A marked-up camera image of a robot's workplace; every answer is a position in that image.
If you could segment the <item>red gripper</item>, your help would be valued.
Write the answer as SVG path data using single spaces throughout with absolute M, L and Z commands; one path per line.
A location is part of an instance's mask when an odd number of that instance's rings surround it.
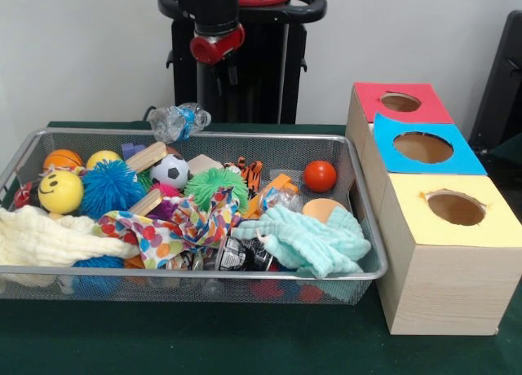
M 238 50 L 245 41 L 245 30 L 241 24 L 232 32 L 222 36 L 211 37 L 196 35 L 190 42 L 190 51 L 194 59 L 206 64 L 206 88 L 215 91 L 216 73 L 214 65 L 225 59 L 227 55 Z M 237 56 L 228 57 L 228 78 L 231 86 L 238 84 Z

